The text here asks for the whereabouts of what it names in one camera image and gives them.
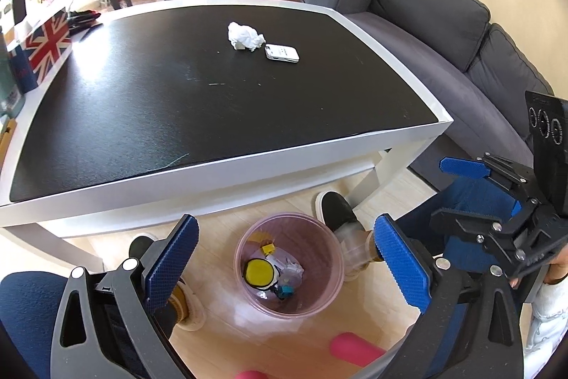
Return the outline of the person right hand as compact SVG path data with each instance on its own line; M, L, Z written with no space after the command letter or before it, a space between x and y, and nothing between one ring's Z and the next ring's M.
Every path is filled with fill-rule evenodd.
M543 278L543 283L556 285L561 282L568 273L568 245L550 261L547 273Z

